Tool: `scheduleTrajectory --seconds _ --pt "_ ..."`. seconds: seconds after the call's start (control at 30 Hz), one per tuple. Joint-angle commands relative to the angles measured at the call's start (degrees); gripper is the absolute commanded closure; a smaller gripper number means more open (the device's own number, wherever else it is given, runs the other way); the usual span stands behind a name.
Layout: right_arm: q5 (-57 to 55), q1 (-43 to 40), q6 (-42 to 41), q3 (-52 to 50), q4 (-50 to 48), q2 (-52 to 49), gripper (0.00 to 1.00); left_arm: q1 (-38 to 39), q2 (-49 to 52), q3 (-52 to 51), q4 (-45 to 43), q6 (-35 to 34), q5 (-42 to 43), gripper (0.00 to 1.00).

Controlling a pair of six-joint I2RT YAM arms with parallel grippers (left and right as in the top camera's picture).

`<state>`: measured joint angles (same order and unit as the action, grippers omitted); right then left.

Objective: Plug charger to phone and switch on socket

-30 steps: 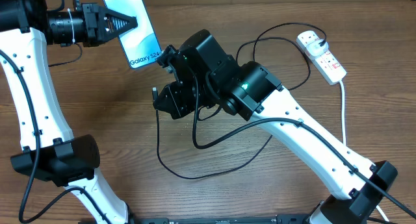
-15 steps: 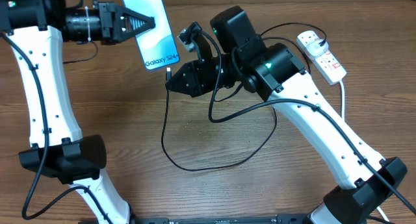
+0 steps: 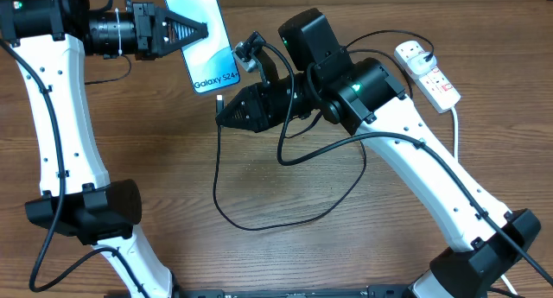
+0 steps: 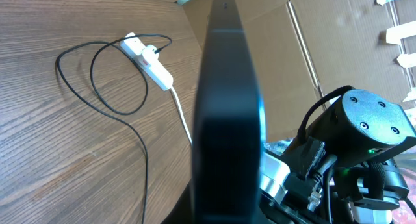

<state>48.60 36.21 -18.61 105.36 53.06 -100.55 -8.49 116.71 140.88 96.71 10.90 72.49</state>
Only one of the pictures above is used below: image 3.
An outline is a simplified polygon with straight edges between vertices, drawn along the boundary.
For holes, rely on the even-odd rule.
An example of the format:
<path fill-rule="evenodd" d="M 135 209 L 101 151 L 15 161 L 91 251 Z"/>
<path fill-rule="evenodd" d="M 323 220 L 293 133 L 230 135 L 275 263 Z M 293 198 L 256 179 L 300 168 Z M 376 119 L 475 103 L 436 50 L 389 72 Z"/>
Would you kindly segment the blue Galaxy smartphone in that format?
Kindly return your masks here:
<path fill-rule="evenodd" d="M 207 26 L 207 37 L 182 48 L 193 90 L 199 94 L 236 85 L 238 67 L 218 0 L 164 0 L 169 10 Z"/>

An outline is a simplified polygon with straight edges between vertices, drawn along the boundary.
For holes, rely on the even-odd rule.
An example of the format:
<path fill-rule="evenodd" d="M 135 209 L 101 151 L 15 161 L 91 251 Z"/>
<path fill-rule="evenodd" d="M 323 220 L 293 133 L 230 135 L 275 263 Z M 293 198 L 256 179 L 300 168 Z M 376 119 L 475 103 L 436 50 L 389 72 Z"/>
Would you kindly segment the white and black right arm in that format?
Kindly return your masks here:
<path fill-rule="evenodd" d="M 327 18 L 310 9 L 278 30 L 284 50 L 259 33 L 234 48 L 258 83 L 219 104 L 220 128 L 262 132 L 320 111 L 372 149 L 399 175 L 437 223 L 447 249 L 405 290 L 406 297 L 485 297 L 516 262 L 529 258 L 541 225 L 487 192 L 448 152 L 418 113 L 408 80 L 378 60 L 353 61 Z"/>

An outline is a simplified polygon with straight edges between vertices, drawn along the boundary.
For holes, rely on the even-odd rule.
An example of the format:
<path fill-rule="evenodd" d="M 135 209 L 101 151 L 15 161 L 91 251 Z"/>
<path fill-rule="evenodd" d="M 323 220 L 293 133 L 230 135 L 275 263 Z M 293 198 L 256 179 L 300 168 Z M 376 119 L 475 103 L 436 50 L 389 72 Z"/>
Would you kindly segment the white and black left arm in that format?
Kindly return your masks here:
<path fill-rule="evenodd" d="M 112 181 L 99 154 L 86 97 L 85 58 L 155 60 L 205 39 L 207 25 L 153 3 L 125 11 L 89 0 L 1 0 L 1 46 L 29 95 L 41 156 L 40 196 L 28 220 L 102 255 L 130 297 L 182 297 L 140 225 L 133 180 Z"/>

